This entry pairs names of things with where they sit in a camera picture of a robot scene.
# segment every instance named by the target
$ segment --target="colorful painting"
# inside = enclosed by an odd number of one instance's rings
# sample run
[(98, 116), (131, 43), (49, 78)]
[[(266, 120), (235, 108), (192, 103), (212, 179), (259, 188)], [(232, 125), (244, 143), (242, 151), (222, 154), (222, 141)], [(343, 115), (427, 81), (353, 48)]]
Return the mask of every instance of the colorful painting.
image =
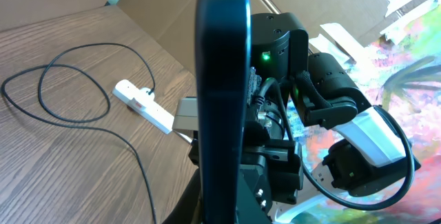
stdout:
[[(413, 144), (422, 164), (412, 188), (395, 205), (380, 211), (347, 209), (330, 200), (298, 215), (292, 223), (430, 223), (441, 218), (441, 6), (406, 27), (406, 38), (398, 45), (384, 39), (368, 46), (375, 54), (377, 71), (372, 77), (357, 65), (348, 69), (372, 104), (381, 104), (394, 116)], [(302, 128), (292, 103), (289, 118), (302, 143), (304, 162), (311, 170), (327, 155), (327, 149), (342, 137), (322, 128)], [(354, 198), (357, 203), (375, 203), (395, 194), (402, 181), (377, 194)]]

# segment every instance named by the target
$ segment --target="coiled black cable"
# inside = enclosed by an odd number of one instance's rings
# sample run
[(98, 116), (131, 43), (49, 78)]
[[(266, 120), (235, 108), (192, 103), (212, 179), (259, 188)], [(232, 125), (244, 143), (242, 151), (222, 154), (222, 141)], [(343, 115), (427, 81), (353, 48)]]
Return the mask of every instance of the coiled black cable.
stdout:
[[(291, 142), (294, 142), (294, 137), (292, 136), (291, 126), (289, 124), (289, 119), (287, 116), (287, 112), (285, 109), (285, 106), (283, 105), (282, 100), (282, 94), (280, 93), (280, 89), (277, 84), (277, 80), (273, 78), (268, 78), (263, 85), (265, 86), (265, 89), (263, 91), (259, 92), (259, 96), (265, 95), (266, 91), (268, 89), (274, 89), (277, 97), (277, 102), (282, 103), (280, 107), (280, 113), (282, 114), (283, 121), (285, 122), (285, 128), (287, 130), (288, 139)], [(311, 182), (311, 184), (323, 195), (325, 195), (327, 198), (333, 200), (334, 202), (343, 205), (345, 207), (349, 207), (355, 210), (365, 210), (365, 211), (373, 211), (373, 210), (382, 210), (386, 207), (390, 207), (393, 204), (397, 203), (405, 194), (409, 191), (413, 176), (415, 172), (415, 164), (413, 161), (413, 153), (410, 146), (409, 141), (407, 140), (406, 134), (401, 129), (400, 125), (396, 122), (396, 120), (384, 109), (382, 109), (380, 106), (374, 106), (375, 110), (378, 111), (381, 115), (387, 117), (388, 121), (390, 121), (390, 124), (395, 128), (396, 132), (398, 133), (398, 136), (401, 138), (401, 142), (404, 146), (404, 152), (406, 153), (406, 160), (407, 160), (407, 173), (406, 177), (404, 178), (404, 183), (402, 184), (401, 188), (390, 198), (374, 204), (359, 204), (359, 203), (352, 203), (350, 201), (343, 200), (336, 195), (332, 194), (328, 190), (326, 190), (319, 182), (315, 180), (315, 178), (311, 175), (311, 172), (309, 172), (308, 168), (306, 168), (305, 164), (303, 164), (303, 173)]]
[[(55, 58), (54, 58), (49, 64), (47, 64), (47, 65), (39, 65), (39, 66), (36, 66), (36, 67), (33, 67), (33, 68), (29, 68), (29, 69), (24, 70), (24, 71), (22, 71), (22, 72), (16, 73), (16, 74), (12, 75), (11, 77), (8, 77), (8, 78), (7, 78), (7, 79), (1, 84), (1, 93), (2, 93), (2, 95), (4, 95), (4, 97), (5, 97), (5, 98), (6, 98), (6, 99), (7, 99), (7, 100), (8, 100), (8, 101), (9, 101), (9, 102), (10, 102), (10, 103), (16, 108), (16, 109), (20, 110), (21, 112), (23, 112), (24, 114), (28, 115), (29, 117), (31, 117), (31, 118), (33, 118), (33, 119), (36, 119), (36, 120), (42, 121), (42, 122), (47, 123), (47, 124), (50, 124), (50, 125), (55, 125), (55, 126), (64, 127), (64, 128), (74, 128), (74, 129), (82, 129), (82, 130), (97, 130), (97, 131), (107, 132), (107, 133), (109, 133), (109, 134), (113, 134), (114, 136), (120, 138), (125, 144), (127, 144), (127, 145), (130, 147), (130, 149), (133, 151), (133, 153), (134, 153), (134, 155), (135, 155), (135, 157), (136, 157), (136, 161), (137, 161), (138, 164), (139, 164), (139, 167), (140, 167), (140, 169), (141, 169), (141, 173), (142, 173), (143, 178), (144, 178), (144, 181), (145, 181), (145, 186), (147, 187), (147, 193), (148, 193), (148, 195), (149, 195), (149, 200), (150, 200), (150, 207), (152, 208), (152, 218), (153, 218), (154, 223), (157, 224), (157, 220), (156, 220), (156, 211), (155, 211), (154, 204), (153, 204), (152, 191), (150, 190), (150, 184), (149, 184), (149, 181), (148, 181), (148, 179), (147, 179), (147, 174), (145, 173), (145, 170), (144, 170), (143, 164), (142, 164), (142, 162), (141, 162), (141, 158), (140, 158), (139, 155), (138, 155), (138, 152), (136, 151), (135, 147), (133, 147), (133, 145), (132, 145), (129, 141), (127, 141), (126, 139), (124, 139), (121, 135), (119, 135), (119, 134), (117, 134), (117, 133), (115, 133), (115, 132), (113, 132), (113, 131), (106, 130), (106, 129), (104, 129), (104, 128), (95, 128), (95, 127), (80, 126), (80, 125), (68, 125), (68, 124), (55, 123), (55, 122), (53, 122), (53, 121), (48, 121), (48, 120), (46, 120), (46, 119), (43, 119), (43, 118), (41, 118), (41, 117), (39, 117), (39, 116), (36, 116), (36, 115), (34, 115), (34, 114), (32, 114), (32, 113), (30, 113), (30, 112), (24, 110), (22, 107), (20, 107), (19, 105), (17, 105), (17, 104), (16, 104), (16, 103), (15, 103), (15, 102), (9, 97), (8, 93), (6, 92), (6, 84), (7, 84), (9, 81), (11, 81), (11, 80), (13, 80), (13, 79), (15, 79), (15, 78), (17, 78), (17, 77), (23, 75), (23, 74), (26, 74), (26, 73), (28, 73), (28, 72), (32, 72), (32, 71), (35, 71), (35, 70), (38, 70), (38, 69), (43, 69), (43, 68), (45, 68), (45, 70), (43, 71), (43, 73), (42, 73), (41, 76), (40, 76), (39, 86), (38, 86), (38, 90), (37, 90), (37, 92), (38, 92), (38, 97), (39, 97), (39, 102), (40, 102), (40, 104), (41, 104), (41, 107), (42, 107), (47, 113), (49, 113), (49, 114), (52, 115), (53, 117), (55, 117), (55, 118), (57, 118), (57, 119), (60, 119), (60, 120), (62, 120), (62, 121), (67, 121), (67, 122), (71, 122), (71, 123), (89, 123), (89, 122), (93, 122), (93, 121), (98, 121), (99, 119), (103, 118), (106, 114), (108, 114), (109, 111), (110, 111), (110, 99), (109, 99), (109, 96), (106, 94), (105, 90), (101, 87), (101, 85), (99, 85), (99, 83), (98, 83), (97, 81), (95, 81), (95, 80), (94, 80), (89, 74), (87, 74), (86, 72), (82, 71), (81, 69), (76, 68), (76, 67), (71, 66), (71, 65), (54, 64), (54, 62), (55, 62), (56, 60), (60, 59), (64, 54), (66, 54), (66, 53), (68, 53), (68, 52), (70, 52), (70, 51), (77, 50), (77, 49), (79, 49), (79, 48), (86, 48), (86, 47), (96, 46), (96, 45), (117, 45), (117, 46), (121, 46), (121, 47), (123, 47), (123, 48), (127, 48), (127, 49), (133, 51), (136, 55), (138, 55), (138, 57), (144, 62), (145, 66), (146, 66), (147, 69), (149, 70), (150, 76), (151, 76), (152, 81), (153, 81), (153, 87), (152, 87), (152, 89), (150, 90), (149, 94), (153, 93), (156, 84), (155, 84), (155, 81), (154, 81), (154, 77), (153, 77), (152, 71), (150, 70), (150, 67), (149, 67), (149, 65), (147, 64), (147, 61), (145, 61), (145, 59), (144, 59), (144, 58), (143, 58), (143, 57), (142, 57), (137, 51), (135, 51), (133, 48), (131, 48), (131, 47), (129, 47), (129, 46), (126, 46), (126, 45), (123, 45), (123, 44), (119, 44), (119, 43), (92, 43), (92, 44), (80, 45), (80, 46), (77, 46), (77, 47), (74, 47), (74, 48), (70, 48), (70, 49), (68, 49), (68, 50), (66, 50), (66, 51), (64, 51), (64, 52), (62, 52), (62, 53), (59, 54), (58, 56), (56, 56), (56, 57), (55, 57)], [(100, 89), (100, 91), (103, 93), (103, 96), (105, 97), (105, 100), (107, 101), (107, 110), (106, 110), (102, 115), (100, 115), (100, 116), (98, 116), (98, 117), (95, 117), (95, 118), (92, 118), (92, 119), (86, 119), (86, 120), (72, 120), (72, 119), (63, 118), (62, 116), (59, 116), (59, 115), (55, 114), (54, 112), (52, 112), (51, 110), (49, 110), (49, 108), (44, 104), (43, 99), (42, 99), (42, 97), (41, 97), (41, 84), (43, 83), (43, 78), (44, 78), (44, 76), (46, 75), (46, 72), (48, 72), (48, 70), (49, 70), (51, 67), (65, 67), (65, 68), (70, 68), (70, 69), (73, 69), (73, 70), (76, 70), (76, 71), (82, 73), (82, 74), (85, 75), (87, 78), (89, 78), (89, 79), (90, 79), (90, 80), (91, 80), (91, 81), (92, 81), (92, 82), (98, 87), (98, 89)]]

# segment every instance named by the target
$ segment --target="green led light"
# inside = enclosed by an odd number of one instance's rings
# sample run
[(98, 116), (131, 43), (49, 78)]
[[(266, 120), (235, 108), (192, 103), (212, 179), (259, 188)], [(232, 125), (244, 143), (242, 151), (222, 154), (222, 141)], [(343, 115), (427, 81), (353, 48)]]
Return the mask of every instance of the green led light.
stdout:
[(262, 59), (264, 60), (264, 61), (267, 61), (267, 60), (269, 60), (271, 57), (270, 57), (270, 53), (269, 52), (263, 52), (262, 53)]

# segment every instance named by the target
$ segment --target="white power strip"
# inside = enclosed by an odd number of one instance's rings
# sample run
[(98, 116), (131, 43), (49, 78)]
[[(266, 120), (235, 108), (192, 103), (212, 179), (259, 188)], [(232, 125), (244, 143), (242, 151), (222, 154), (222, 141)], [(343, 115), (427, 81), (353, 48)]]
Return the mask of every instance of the white power strip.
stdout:
[(149, 88), (138, 89), (127, 79), (119, 81), (113, 89), (113, 95), (153, 123), (162, 132), (172, 131), (174, 117), (154, 101), (154, 93), (148, 94)]

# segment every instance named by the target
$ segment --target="wood grain surface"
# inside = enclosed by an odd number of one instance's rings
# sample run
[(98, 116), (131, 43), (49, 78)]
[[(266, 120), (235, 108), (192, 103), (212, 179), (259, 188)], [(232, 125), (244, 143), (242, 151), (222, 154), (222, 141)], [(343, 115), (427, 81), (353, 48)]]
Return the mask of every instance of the wood grain surface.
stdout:
[[(117, 7), (104, 7), (0, 33), (0, 80), (60, 52), (86, 43), (122, 43), (138, 51), (156, 79), (156, 101), (175, 113), (178, 100), (194, 96), (194, 77)], [(152, 87), (142, 61), (116, 46), (83, 48), (58, 63), (74, 65), (94, 77), (112, 107), (103, 119), (84, 125), (112, 130), (138, 150), (152, 187), (158, 221), (172, 211), (196, 169), (189, 144), (165, 135), (112, 95), (128, 79)], [(6, 90), (31, 113), (58, 121), (37, 100), (37, 70), (11, 81)], [(88, 119), (103, 113), (105, 99), (82, 74), (52, 68), (43, 82), (43, 99), (55, 113)], [(31, 119), (0, 101), (0, 223), (152, 223), (147, 190), (136, 159), (118, 138), (100, 131), (71, 130)]]

